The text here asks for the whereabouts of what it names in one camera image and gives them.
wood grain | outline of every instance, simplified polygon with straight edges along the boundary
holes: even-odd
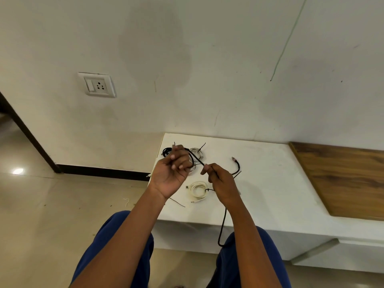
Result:
[[[384,220],[384,151],[290,142],[332,216]]]

wall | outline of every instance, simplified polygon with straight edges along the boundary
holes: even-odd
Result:
[[[150,172],[163,132],[384,150],[384,0],[308,0],[270,81],[303,1],[2,0],[0,91],[59,164]]]

forearm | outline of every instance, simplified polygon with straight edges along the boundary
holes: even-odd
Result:
[[[159,192],[148,188],[115,235],[84,268],[71,288],[129,287],[165,202]]]
[[[228,209],[233,221],[236,252],[242,287],[281,288],[257,227],[240,200]]]

tiled floor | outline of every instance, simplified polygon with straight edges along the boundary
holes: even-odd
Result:
[[[22,174],[12,174],[23,169]],[[94,234],[114,212],[131,209],[145,182],[55,174],[18,129],[0,120],[0,283],[68,287]],[[216,255],[155,249],[151,288],[204,287]],[[287,265],[294,288],[378,288],[384,275]]]

leg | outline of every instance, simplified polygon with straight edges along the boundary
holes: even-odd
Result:
[[[101,251],[101,249],[109,242],[115,232],[119,229],[123,221],[127,218],[130,211],[120,211],[112,215],[100,228],[96,234],[93,243],[84,252],[76,270],[74,272],[71,283],[76,279],[81,271],[89,264],[89,262]],[[139,264],[137,265],[135,276],[133,277],[131,287],[147,287],[149,282],[149,259],[153,252],[153,236],[149,236],[147,244],[141,255]]]
[[[291,283],[285,270],[283,260],[271,237],[262,228],[257,227],[257,230],[281,286],[283,288],[291,288]],[[229,247],[222,248],[218,254],[216,270],[207,288],[241,287],[235,246],[235,234],[231,233],[225,243],[232,244]]]

